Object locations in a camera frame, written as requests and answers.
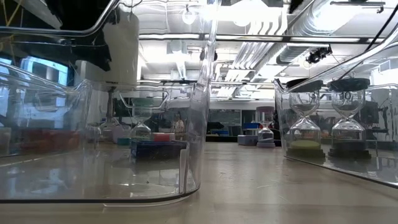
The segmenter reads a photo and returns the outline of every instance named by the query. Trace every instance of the plastic handle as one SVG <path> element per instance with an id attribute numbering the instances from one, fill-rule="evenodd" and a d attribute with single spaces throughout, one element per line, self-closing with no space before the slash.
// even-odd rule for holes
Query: plastic handle
<path id="1" fill-rule="evenodd" d="M 56 100 L 57 98 L 64 98 L 65 99 L 65 104 L 63 106 L 57 106 Z M 54 100 L 54 104 L 52 105 L 48 105 L 48 106 L 44 106 L 42 103 L 42 98 L 50 98 L 52 100 Z M 33 98 L 33 106 L 35 107 L 35 109 L 39 112 L 57 112 L 60 108 L 66 108 L 66 109 L 70 109 L 72 107 L 71 103 L 68 103 L 66 101 L 66 99 L 68 98 L 67 95 L 61 95 L 61 94 L 55 94 L 55 93 L 40 93 L 40 91 L 38 91 L 34 98 Z"/>
<path id="2" fill-rule="evenodd" d="M 129 108 L 129 109 L 134 109 L 134 108 L 138 108 L 138 109 L 160 109 L 163 104 L 167 101 L 167 99 L 169 98 L 169 94 L 167 93 L 167 91 L 153 91 L 153 90 L 137 90 L 138 92 L 149 92 L 149 93 L 153 93 L 153 92 L 158 92 L 158 93 L 164 93 L 164 99 L 162 100 L 162 102 L 160 103 L 159 106 L 130 106 L 126 103 L 126 101 L 124 100 L 122 94 L 119 92 L 119 96 L 120 99 L 122 100 L 123 104 L 125 105 L 125 107 Z"/>

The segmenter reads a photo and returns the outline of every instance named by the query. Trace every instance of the table surface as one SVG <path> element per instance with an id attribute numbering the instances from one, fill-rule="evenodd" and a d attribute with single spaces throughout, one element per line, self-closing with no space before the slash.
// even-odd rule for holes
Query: table surface
<path id="1" fill-rule="evenodd" d="M 398 190 L 290 161 L 282 149 L 206 144 L 200 190 L 156 207 L 2 204 L 1 223 L 396 223 Z"/>

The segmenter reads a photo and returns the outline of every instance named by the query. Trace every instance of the hourglass cap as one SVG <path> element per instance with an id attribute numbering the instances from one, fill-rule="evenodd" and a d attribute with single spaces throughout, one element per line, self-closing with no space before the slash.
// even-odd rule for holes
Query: hourglass cap
<path id="1" fill-rule="evenodd" d="M 296 80 L 289 81 L 289 82 L 286 83 L 286 87 L 288 89 L 290 89 L 290 88 L 292 88 L 292 87 L 304 82 L 305 80 L 307 80 L 307 78 L 299 78 L 299 79 L 296 79 Z M 292 91 L 292 93 L 307 93 L 307 92 L 317 91 L 317 90 L 321 89 L 322 85 L 323 85 L 323 81 L 322 80 L 317 80 L 317 81 L 310 82 L 308 84 L 305 84 L 303 86 L 300 86 L 300 87 L 294 89 Z"/>
<path id="2" fill-rule="evenodd" d="M 328 84 L 330 91 L 359 91 L 365 90 L 371 84 L 367 78 L 347 78 L 341 80 L 335 80 Z"/>

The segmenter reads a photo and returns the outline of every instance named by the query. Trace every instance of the hourglass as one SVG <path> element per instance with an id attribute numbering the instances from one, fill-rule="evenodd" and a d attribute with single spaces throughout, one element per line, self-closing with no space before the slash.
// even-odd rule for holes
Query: hourglass
<path id="1" fill-rule="evenodd" d="M 328 84 L 332 91 L 332 107 L 342 116 L 331 129 L 329 156 L 371 158 L 366 150 L 366 130 L 353 119 L 365 104 L 365 90 L 369 85 L 367 78 L 342 79 Z"/>
<path id="2" fill-rule="evenodd" d="M 256 108 L 256 121 L 262 125 L 258 132 L 257 147 L 274 148 L 274 133 L 268 128 L 274 120 L 274 107 L 260 106 Z"/>
<path id="3" fill-rule="evenodd" d="M 146 89 L 135 87 L 131 92 L 123 93 L 124 96 L 122 93 L 119 95 L 124 105 L 130 109 L 131 117 L 137 121 L 130 131 L 131 140 L 135 142 L 149 141 L 152 130 L 145 124 L 145 121 L 150 119 L 155 112 L 159 112 L 165 105 L 169 94 L 166 91 L 157 90 L 156 87 L 147 86 Z"/>
<path id="4" fill-rule="evenodd" d="M 309 118 L 319 107 L 321 80 L 300 86 L 290 92 L 289 105 L 301 119 L 287 133 L 288 156 L 324 157 L 321 149 L 320 128 Z"/>
<path id="5" fill-rule="evenodd" d="M 101 141 L 112 142 L 113 140 L 113 129 L 119 126 L 119 121 L 113 116 L 114 115 L 114 105 L 113 105 L 113 95 L 116 87 L 112 86 L 108 90 L 108 103 L 106 105 L 106 120 L 103 124 L 99 126 L 101 133 Z"/>
<path id="6" fill-rule="evenodd" d="M 130 138 L 135 141 L 148 141 L 152 131 L 144 122 L 152 116 L 152 109 L 145 106 L 151 106 L 153 100 L 150 98 L 134 98 L 132 100 L 132 117 L 137 121 L 137 125 L 131 129 Z"/>

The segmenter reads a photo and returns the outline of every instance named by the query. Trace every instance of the person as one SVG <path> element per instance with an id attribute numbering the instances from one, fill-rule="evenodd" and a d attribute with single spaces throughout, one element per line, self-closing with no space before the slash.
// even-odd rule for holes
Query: person
<path id="1" fill-rule="evenodd" d="M 185 135 L 185 126 L 184 122 L 181 120 L 180 112 L 175 114 L 175 120 L 172 126 L 172 133 L 175 133 L 176 140 L 183 140 L 183 137 Z"/>

